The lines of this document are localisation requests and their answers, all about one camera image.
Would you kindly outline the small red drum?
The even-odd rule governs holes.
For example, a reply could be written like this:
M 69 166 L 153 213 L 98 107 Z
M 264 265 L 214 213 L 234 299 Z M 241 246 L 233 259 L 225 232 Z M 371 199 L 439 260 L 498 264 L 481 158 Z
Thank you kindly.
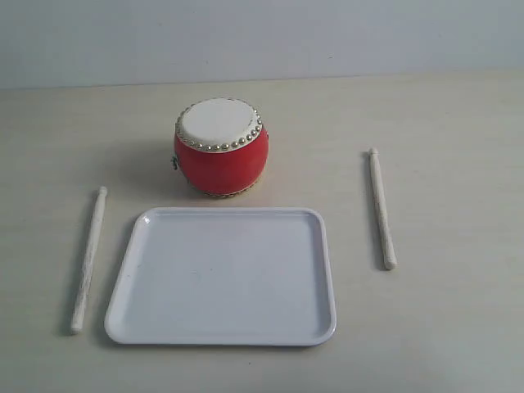
M 173 167 L 205 194 L 244 192 L 262 175 L 268 156 L 268 131 L 248 102 L 207 99 L 190 105 L 175 121 Z

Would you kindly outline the white drumstick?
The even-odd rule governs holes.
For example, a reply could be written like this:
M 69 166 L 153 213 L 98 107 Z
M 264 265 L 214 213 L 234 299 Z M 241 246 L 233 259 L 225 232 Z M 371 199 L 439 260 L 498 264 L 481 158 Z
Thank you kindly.
M 102 233 L 107 194 L 107 188 L 104 186 L 100 187 L 97 193 L 95 206 L 93 208 L 93 215 L 85 247 L 84 260 L 81 265 L 79 290 L 75 299 L 75 307 L 70 322 L 70 331 L 74 335 L 81 333 L 84 327 L 84 318 L 88 305 L 88 295 L 93 277 L 94 260 L 97 253 L 99 239 Z
M 386 270 L 393 270 L 398 266 L 386 208 L 386 195 L 382 181 L 382 170 L 378 150 L 371 148 L 368 151 L 370 179 L 373 188 L 373 202 L 380 233 L 383 264 Z

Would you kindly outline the white rectangular plastic tray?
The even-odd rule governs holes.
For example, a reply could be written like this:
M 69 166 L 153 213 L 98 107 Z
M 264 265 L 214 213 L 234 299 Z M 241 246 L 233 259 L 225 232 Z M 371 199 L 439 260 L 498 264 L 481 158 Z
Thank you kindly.
M 320 345 L 337 327 L 323 219 L 300 207 L 148 210 L 104 325 L 123 345 Z

